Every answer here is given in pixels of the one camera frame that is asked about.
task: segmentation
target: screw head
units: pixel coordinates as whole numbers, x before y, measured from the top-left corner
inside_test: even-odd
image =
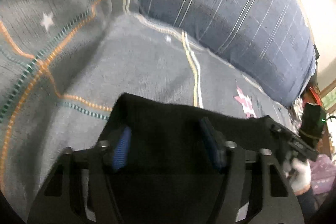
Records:
[[[268,148],[260,149],[260,153],[263,154],[264,156],[270,156],[270,155],[272,155],[272,151],[269,150]]]
[[[100,147],[101,150],[106,150],[110,147],[110,143],[109,143],[109,141],[106,141],[106,140],[99,141],[98,146]]]
[[[63,154],[65,155],[71,155],[73,150],[70,147],[67,147],[63,150]]]
[[[226,141],[225,146],[228,148],[236,148],[237,144],[235,142]]]

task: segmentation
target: red object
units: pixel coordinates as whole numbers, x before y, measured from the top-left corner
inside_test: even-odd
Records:
[[[302,100],[303,100],[303,107],[305,107],[305,104],[306,104],[306,103],[315,103],[315,104],[317,104],[317,105],[319,105],[319,106],[322,107],[322,101],[321,101],[321,98],[320,98],[320,96],[317,94],[317,92],[315,91],[315,89],[314,89],[312,86],[310,86],[310,87],[309,87],[309,91],[310,91],[310,93],[311,93],[311,95],[312,95],[312,98],[313,98],[314,102],[310,101],[310,100],[309,100],[309,97],[303,96],[303,99],[302,99]]]

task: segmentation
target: hand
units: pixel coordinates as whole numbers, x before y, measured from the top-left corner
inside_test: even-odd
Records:
[[[310,188],[311,171],[308,160],[302,162],[294,158],[291,162],[291,167],[296,170],[296,173],[289,180],[295,195],[302,195]]]

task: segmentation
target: white wall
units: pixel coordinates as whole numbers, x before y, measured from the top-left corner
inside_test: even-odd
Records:
[[[316,47],[320,90],[336,79],[336,0],[301,0]]]

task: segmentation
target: pink fabric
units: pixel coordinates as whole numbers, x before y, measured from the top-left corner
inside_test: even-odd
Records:
[[[327,155],[319,155],[316,162],[309,161],[309,163],[314,195],[329,192],[336,177],[336,165]]]

